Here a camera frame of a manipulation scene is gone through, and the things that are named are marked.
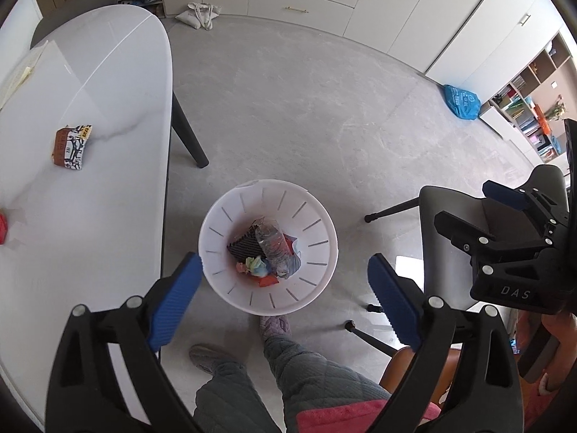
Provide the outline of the operator right hand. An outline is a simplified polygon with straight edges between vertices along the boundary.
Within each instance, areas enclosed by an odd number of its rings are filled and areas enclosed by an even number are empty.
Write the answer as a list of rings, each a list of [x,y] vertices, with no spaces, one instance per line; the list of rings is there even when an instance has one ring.
[[[526,403],[531,398],[548,398],[558,392],[576,363],[576,317],[567,311],[541,315],[541,324],[559,345],[537,380],[523,388]]]

